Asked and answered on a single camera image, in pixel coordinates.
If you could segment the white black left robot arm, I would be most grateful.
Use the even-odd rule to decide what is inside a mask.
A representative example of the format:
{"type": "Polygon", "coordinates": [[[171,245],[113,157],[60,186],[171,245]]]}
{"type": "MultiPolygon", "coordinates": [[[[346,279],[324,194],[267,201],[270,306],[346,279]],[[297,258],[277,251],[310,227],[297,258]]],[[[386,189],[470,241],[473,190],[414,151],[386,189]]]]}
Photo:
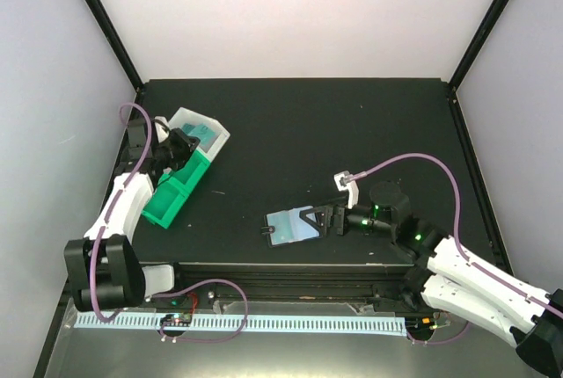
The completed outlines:
{"type": "Polygon", "coordinates": [[[132,247],[141,214],[166,171],[183,168],[200,139],[164,120],[133,120],[98,219],[63,256],[71,296],[81,312],[133,308],[146,297],[147,278],[132,247]]]}

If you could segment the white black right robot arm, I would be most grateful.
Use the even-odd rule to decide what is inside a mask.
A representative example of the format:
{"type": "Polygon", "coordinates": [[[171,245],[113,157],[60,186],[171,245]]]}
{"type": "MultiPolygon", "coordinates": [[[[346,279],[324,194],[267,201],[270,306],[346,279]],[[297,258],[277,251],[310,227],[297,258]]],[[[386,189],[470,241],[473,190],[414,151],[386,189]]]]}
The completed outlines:
{"type": "Polygon", "coordinates": [[[393,247],[412,268],[399,290],[410,310],[425,305],[448,311],[489,331],[515,349],[529,367],[547,377],[562,375],[562,291],[551,293],[521,281],[475,255],[433,223],[413,214],[409,198],[391,182],[369,192],[370,206],[307,207],[298,214],[321,236],[328,229],[342,236],[351,228],[386,231],[393,247]]]}

